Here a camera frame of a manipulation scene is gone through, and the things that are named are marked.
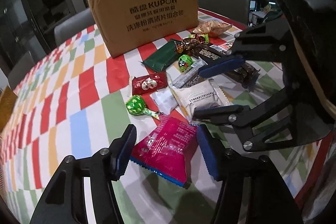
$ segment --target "green lollipop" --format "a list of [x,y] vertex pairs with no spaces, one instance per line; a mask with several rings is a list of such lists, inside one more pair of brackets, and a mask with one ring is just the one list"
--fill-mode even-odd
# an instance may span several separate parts
[[146,114],[149,116],[152,116],[158,120],[160,112],[155,112],[152,110],[149,110],[146,107],[146,103],[143,100],[143,98],[140,95],[133,95],[127,102],[126,102],[126,108],[129,114],[131,115],[142,115]]

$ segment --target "pink snack package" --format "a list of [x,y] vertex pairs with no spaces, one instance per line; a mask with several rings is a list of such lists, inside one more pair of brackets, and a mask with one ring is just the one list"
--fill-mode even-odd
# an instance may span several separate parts
[[[187,181],[185,153],[191,143],[196,143],[197,128],[171,116],[161,115],[160,121],[157,128],[134,146],[130,160],[183,186]],[[195,152],[191,149],[186,155],[189,159]]]

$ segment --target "red candy wrapper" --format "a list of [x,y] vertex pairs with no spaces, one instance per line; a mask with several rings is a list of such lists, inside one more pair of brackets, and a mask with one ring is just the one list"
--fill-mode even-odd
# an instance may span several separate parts
[[130,160],[183,186],[189,162],[197,148],[197,127],[171,116],[160,116],[160,124],[133,148]]
[[132,95],[142,95],[163,89],[168,86],[166,72],[157,72],[151,75],[132,79]]

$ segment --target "cardboard box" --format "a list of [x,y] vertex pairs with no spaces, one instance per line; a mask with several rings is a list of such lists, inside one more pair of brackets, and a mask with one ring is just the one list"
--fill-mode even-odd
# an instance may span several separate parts
[[88,0],[112,57],[198,25],[197,0]]
[[16,94],[9,86],[6,86],[0,95],[0,132],[2,132],[12,115],[16,99]]

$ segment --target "checkered tablecloth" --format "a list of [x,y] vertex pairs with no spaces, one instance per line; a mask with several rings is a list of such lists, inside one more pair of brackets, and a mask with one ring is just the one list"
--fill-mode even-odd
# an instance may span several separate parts
[[[129,76],[149,74],[140,62],[170,38],[187,35],[188,31],[179,32],[112,59],[95,25],[67,40],[26,75],[15,90],[18,99],[3,131],[0,153],[7,204],[21,223],[29,223],[43,189],[65,156],[93,155],[120,137],[129,123],[137,127],[137,142],[156,127],[155,119],[133,117],[126,111]],[[223,35],[211,42],[220,45],[230,40],[231,36]],[[283,87],[281,66],[251,64],[260,69],[252,92],[223,75],[216,77],[234,104],[254,107]],[[180,74],[176,64],[167,72],[172,79]],[[157,110],[149,95],[144,99],[149,109]],[[184,119],[178,108],[172,115]],[[209,129],[225,145],[246,154],[229,128],[227,133],[215,126]],[[316,142],[267,153],[293,196],[303,187],[319,148]],[[199,149],[191,166],[193,183],[185,190],[130,162],[120,181],[113,182],[125,223],[209,223],[221,183],[208,174]],[[85,202],[89,223],[95,223],[89,178],[85,179]]]

